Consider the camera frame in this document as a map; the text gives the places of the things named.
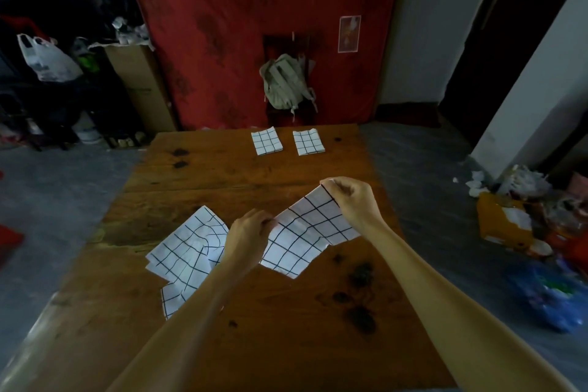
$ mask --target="person's left arm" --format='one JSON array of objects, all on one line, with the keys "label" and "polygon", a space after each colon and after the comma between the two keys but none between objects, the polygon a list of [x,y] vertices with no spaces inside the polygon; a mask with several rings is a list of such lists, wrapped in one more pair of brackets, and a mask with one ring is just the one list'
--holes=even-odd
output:
[{"label": "person's left arm", "polygon": [[237,219],[220,263],[107,392],[182,391],[206,333],[235,286],[261,260],[274,226],[273,216],[266,211],[251,210]]}]

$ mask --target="white grid cloth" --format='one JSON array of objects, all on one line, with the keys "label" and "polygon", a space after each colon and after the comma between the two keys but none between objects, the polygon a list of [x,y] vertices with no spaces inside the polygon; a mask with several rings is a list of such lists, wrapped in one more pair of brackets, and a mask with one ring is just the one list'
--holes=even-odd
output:
[{"label": "white grid cloth", "polygon": [[161,289],[166,319],[220,262],[228,232],[223,221],[203,206],[145,256],[146,268],[170,282]]},{"label": "white grid cloth", "polygon": [[325,151],[325,146],[321,143],[319,133],[316,129],[292,132],[292,134],[294,135],[294,143],[296,144],[299,156]]},{"label": "white grid cloth", "polygon": [[251,138],[253,138],[255,151],[258,155],[270,154],[284,149],[273,127],[260,132],[251,132]]},{"label": "white grid cloth", "polygon": [[268,247],[260,263],[291,278],[298,277],[327,245],[359,236],[322,185],[283,211],[276,220],[278,225],[269,234]]}]

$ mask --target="chair backrest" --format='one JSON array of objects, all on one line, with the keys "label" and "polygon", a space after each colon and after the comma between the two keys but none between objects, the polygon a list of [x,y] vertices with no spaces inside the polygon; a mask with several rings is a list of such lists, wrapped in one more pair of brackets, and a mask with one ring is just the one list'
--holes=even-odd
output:
[{"label": "chair backrest", "polygon": [[304,80],[308,82],[308,61],[310,59],[309,50],[311,37],[292,33],[291,35],[275,36],[270,34],[263,35],[263,57],[265,61],[277,59],[282,54],[289,54],[293,58],[298,58],[301,54],[305,56],[304,60]]}]

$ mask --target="person's left hand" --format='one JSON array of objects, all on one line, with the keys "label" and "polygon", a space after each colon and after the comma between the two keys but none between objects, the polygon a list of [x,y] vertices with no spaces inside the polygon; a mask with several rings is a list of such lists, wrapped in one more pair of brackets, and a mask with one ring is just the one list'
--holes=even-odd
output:
[{"label": "person's left hand", "polygon": [[257,209],[233,222],[224,244],[221,264],[244,276],[254,269],[268,246],[269,233],[277,222],[269,212]]}]

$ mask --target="hand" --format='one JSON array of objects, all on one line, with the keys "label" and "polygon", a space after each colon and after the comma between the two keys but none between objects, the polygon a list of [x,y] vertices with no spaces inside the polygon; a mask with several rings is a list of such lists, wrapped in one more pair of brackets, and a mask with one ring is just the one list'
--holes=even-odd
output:
[{"label": "hand", "polygon": [[276,224],[273,215],[257,209],[235,220],[226,236],[221,264],[245,276],[261,261],[269,233]]},{"label": "hand", "polygon": [[349,177],[333,177],[321,180],[320,184],[339,204],[349,225],[364,237],[371,226],[388,226],[368,183]]}]

